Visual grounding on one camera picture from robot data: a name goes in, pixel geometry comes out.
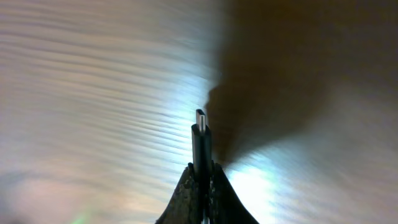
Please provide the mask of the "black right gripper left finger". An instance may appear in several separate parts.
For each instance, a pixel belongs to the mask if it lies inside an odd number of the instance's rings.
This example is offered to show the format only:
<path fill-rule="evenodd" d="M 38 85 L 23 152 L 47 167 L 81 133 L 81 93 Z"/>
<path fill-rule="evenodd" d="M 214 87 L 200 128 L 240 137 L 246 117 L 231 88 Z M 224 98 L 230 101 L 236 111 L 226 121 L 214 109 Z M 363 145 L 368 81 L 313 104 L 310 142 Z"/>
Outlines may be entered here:
<path fill-rule="evenodd" d="M 201 213 L 198 191 L 193 164 L 188 163 L 168 205 L 155 224 L 199 224 Z"/>

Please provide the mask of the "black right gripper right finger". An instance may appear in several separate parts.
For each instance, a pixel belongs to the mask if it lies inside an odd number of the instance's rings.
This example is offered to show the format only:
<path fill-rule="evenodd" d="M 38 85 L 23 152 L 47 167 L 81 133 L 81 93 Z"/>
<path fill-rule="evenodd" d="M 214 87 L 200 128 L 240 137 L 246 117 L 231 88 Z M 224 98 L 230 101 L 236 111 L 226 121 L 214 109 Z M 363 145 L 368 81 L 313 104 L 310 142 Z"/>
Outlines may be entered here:
<path fill-rule="evenodd" d="M 259 224 L 241 203 L 218 163 L 213 163 L 208 199 L 211 224 Z"/>

